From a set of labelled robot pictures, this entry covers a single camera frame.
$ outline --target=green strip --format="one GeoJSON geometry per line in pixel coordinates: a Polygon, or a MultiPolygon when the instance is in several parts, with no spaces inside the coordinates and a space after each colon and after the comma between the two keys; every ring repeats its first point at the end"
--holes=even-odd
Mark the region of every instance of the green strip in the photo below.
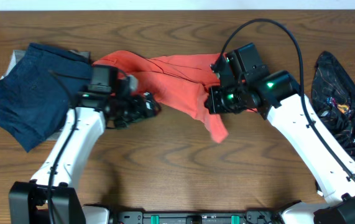
{"type": "Polygon", "coordinates": [[[159,216],[152,215],[151,216],[151,224],[159,224],[159,216]]]}
{"type": "Polygon", "coordinates": [[[231,224],[239,224],[239,216],[232,215],[231,216],[231,224]]]}

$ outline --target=tabletop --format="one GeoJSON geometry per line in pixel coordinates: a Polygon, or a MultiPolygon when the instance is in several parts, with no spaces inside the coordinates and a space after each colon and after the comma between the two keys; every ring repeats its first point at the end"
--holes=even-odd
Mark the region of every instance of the tabletop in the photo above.
{"type": "MultiPolygon", "coordinates": [[[[242,23],[267,17],[285,24],[300,44],[309,94],[322,51],[334,54],[355,82],[355,11],[68,11],[0,12],[0,76],[14,49],[31,42],[90,51],[96,60],[116,50],[145,57],[218,53],[242,23]]],[[[229,50],[254,42],[271,72],[298,79],[290,39],[253,24],[229,50]]],[[[156,118],[106,131],[81,178],[81,204],[165,210],[277,208],[294,200],[323,203],[315,180],[289,142],[255,113],[223,115],[229,136],[213,142],[203,124],[163,105],[156,118]]],[[[8,191],[28,181],[54,141],[26,153],[0,128],[0,223],[10,223],[8,191]]]]}

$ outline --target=wooden table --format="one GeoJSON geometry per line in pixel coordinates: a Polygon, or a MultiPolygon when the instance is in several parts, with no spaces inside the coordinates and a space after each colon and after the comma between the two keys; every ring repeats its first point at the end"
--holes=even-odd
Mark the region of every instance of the wooden table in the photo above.
{"type": "MultiPolygon", "coordinates": [[[[25,49],[30,42],[88,50],[93,59],[116,50],[145,57],[207,54],[219,52],[238,25],[257,17],[278,20],[295,34],[307,93],[323,50],[335,54],[355,82],[355,11],[0,12],[0,76],[12,50],[25,49]]],[[[286,69],[297,77],[294,47],[281,30],[251,25],[229,49],[248,42],[255,42],[271,71],[286,69]]],[[[323,202],[307,167],[268,122],[254,113],[223,119],[230,135],[222,144],[211,140],[202,123],[167,106],[154,119],[106,131],[81,179],[81,203],[151,211],[244,210],[297,199],[323,202]]],[[[10,222],[11,185],[29,180],[53,144],[44,142],[27,154],[0,128],[0,223],[10,222]]]]}

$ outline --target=red cloth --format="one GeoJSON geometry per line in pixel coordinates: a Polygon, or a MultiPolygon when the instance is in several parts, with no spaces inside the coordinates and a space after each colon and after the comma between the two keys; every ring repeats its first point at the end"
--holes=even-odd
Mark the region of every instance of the red cloth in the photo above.
{"type": "Polygon", "coordinates": [[[219,85],[210,69],[218,55],[173,55],[147,59],[120,50],[94,64],[111,65],[134,75],[139,81],[139,93],[149,91],[156,101],[202,121],[212,139],[220,143],[228,132],[220,115],[210,115],[204,106],[208,87],[219,85]]]}

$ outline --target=dark blue fabric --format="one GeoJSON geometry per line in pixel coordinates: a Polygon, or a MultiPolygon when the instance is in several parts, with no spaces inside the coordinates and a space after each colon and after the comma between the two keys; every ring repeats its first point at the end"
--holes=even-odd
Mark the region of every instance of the dark blue fabric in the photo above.
{"type": "MultiPolygon", "coordinates": [[[[30,44],[20,62],[0,80],[0,127],[27,152],[61,128],[68,111],[67,94],[49,70],[91,78],[87,58],[51,46],[30,44]]],[[[90,82],[59,78],[73,95],[90,82]]]]}

